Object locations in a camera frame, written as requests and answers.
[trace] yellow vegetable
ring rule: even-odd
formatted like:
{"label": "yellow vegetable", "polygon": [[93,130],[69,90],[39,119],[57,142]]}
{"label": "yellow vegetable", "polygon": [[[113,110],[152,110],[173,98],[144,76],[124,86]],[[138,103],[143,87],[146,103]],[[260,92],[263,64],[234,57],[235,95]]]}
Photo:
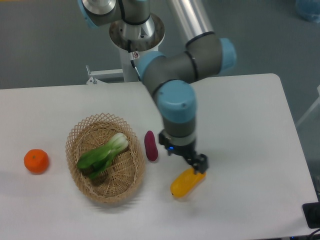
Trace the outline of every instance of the yellow vegetable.
{"label": "yellow vegetable", "polygon": [[206,174],[207,174],[206,172],[204,174],[201,174],[200,172],[195,174],[195,171],[193,168],[185,170],[171,184],[170,190],[172,195],[176,198],[184,197],[202,179],[204,179]]}

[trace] orange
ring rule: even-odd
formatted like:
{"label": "orange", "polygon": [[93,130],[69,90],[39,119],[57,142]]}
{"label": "orange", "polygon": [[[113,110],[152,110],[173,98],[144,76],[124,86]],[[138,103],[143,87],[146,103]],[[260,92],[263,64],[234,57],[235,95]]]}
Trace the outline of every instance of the orange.
{"label": "orange", "polygon": [[32,149],[24,156],[25,167],[33,174],[42,174],[49,166],[48,154],[41,149]]}

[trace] wicker basket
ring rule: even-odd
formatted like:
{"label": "wicker basket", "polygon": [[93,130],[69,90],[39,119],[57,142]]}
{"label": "wicker basket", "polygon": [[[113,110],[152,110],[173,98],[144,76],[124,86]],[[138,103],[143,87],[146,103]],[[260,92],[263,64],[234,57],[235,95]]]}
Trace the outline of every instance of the wicker basket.
{"label": "wicker basket", "polygon": [[[127,136],[127,150],[118,154],[98,177],[89,179],[90,169],[82,172],[77,168],[80,156],[105,144],[116,133]],[[87,117],[74,126],[67,138],[66,157],[79,190],[100,203],[116,203],[129,197],[142,182],[145,171],[145,159],[136,134],[126,121],[110,114]]]}

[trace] blue bottle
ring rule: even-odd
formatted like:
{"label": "blue bottle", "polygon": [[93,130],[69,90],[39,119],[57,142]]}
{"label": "blue bottle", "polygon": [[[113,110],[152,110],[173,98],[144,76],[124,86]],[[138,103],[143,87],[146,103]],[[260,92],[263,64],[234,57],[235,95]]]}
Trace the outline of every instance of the blue bottle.
{"label": "blue bottle", "polygon": [[320,23],[320,0],[296,0],[297,13],[313,23]]}

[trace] blue joint cap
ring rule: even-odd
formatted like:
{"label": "blue joint cap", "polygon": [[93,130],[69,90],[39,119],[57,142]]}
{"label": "blue joint cap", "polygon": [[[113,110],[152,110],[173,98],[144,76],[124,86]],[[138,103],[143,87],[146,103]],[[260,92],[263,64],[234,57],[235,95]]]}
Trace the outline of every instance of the blue joint cap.
{"label": "blue joint cap", "polygon": [[296,0],[296,12],[313,23],[320,23],[320,1],[319,0]]}
{"label": "blue joint cap", "polygon": [[236,65],[237,62],[237,53],[235,46],[228,38],[220,38],[222,47],[222,62],[220,73],[225,70],[231,69]]}
{"label": "blue joint cap", "polygon": [[187,123],[196,116],[196,93],[188,83],[181,80],[165,83],[158,90],[156,104],[161,115],[176,124]]}
{"label": "blue joint cap", "polygon": [[146,72],[149,64],[154,59],[156,59],[157,57],[160,57],[160,56],[165,56],[165,55],[160,51],[151,51],[151,52],[148,52],[147,54],[143,55],[139,59],[139,62],[137,64],[136,68],[139,72],[140,79],[141,79],[142,83],[144,82],[144,75],[145,75],[145,72]]}
{"label": "blue joint cap", "polygon": [[97,29],[98,26],[94,24],[94,22],[90,19],[90,17],[88,16],[85,7],[82,4],[82,0],[77,0],[79,8],[81,10],[81,13],[86,21],[86,24],[88,24],[88,27],[91,29]]}

